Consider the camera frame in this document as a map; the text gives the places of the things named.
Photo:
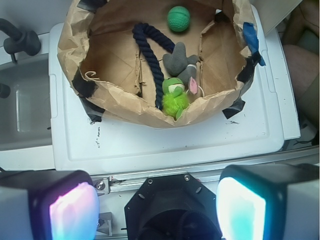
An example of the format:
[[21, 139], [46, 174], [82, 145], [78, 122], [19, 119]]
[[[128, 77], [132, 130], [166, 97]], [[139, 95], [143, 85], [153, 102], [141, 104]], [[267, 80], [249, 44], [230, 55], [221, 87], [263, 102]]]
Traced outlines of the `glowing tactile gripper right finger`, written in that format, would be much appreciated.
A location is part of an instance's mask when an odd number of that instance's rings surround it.
[[217, 185], [216, 212], [226, 240], [318, 240], [320, 168], [229, 165]]

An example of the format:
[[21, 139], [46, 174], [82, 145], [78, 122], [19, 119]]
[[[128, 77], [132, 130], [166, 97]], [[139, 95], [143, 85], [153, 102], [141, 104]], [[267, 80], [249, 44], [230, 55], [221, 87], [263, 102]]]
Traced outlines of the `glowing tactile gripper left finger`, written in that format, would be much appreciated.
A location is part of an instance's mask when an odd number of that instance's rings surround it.
[[100, 203], [83, 170], [0, 174], [2, 240], [93, 240]]

